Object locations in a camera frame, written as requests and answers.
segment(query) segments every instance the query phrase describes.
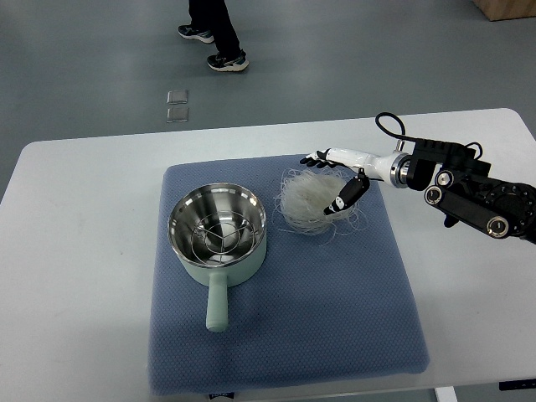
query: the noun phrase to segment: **gray floor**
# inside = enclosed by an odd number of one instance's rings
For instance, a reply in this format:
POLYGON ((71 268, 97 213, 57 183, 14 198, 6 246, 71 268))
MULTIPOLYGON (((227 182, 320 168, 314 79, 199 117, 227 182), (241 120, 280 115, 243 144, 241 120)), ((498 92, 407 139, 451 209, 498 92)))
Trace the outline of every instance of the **gray floor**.
MULTIPOLYGON (((185 0, 0 0, 0 196, 23 147, 42 140, 496 107, 536 133, 536 18, 490 23, 470 0, 228 7, 250 60, 236 75, 204 63, 213 45, 178 37, 185 0), (190 120, 168 124, 166 94, 179 89, 190 120)), ((456 391, 462 402, 536 400, 497 384, 456 391)))

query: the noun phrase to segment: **cardboard box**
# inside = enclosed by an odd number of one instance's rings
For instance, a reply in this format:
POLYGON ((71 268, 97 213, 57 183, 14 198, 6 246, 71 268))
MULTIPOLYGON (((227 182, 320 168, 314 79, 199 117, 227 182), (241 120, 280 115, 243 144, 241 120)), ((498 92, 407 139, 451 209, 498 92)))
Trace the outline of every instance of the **cardboard box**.
POLYGON ((490 21, 536 17, 536 0, 473 0, 490 21))

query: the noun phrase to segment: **cooking pot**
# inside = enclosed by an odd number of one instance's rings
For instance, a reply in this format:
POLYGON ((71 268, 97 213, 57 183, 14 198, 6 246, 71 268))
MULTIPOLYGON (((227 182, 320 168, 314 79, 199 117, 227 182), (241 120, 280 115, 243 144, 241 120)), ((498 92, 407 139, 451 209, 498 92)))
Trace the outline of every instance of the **cooking pot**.
POLYGON ((266 214, 247 188, 212 183, 185 195, 168 221, 171 246, 186 272, 209 287, 206 327, 229 325, 227 288, 250 279, 266 255, 266 214))

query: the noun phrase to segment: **sneaker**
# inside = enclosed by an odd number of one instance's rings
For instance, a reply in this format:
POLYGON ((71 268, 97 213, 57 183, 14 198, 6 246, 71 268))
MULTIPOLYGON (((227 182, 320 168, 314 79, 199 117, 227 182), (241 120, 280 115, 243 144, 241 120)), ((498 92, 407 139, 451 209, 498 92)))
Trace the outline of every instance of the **sneaker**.
POLYGON ((212 70, 216 71, 242 71, 250 62, 245 58, 245 51, 241 50, 240 55, 236 59, 229 60, 225 57, 221 57, 218 54, 209 56, 207 63, 212 70))
POLYGON ((204 44, 211 44, 214 42, 214 36, 209 30, 202 31, 196 29, 192 25, 181 25, 177 28, 178 34, 185 39, 197 39, 204 44))

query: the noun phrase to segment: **dried vermicelli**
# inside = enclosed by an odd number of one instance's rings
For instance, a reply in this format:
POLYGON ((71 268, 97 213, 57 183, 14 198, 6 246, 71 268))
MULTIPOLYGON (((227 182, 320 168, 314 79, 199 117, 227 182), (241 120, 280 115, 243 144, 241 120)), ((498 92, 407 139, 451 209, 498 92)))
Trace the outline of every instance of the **dried vermicelli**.
POLYGON ((348 235, 363 229, 358 204, 335 214, 324 214, 324 209, 338 196, 350 178, 337 169, 324 168, 315 173, 311 169, 287 169, 281 178, 281 192, 276 196, 276 210, 297 233, 319 235, 334 229, 333 235, 348 235), (346 229, 337 222, 348 224, 346 229))

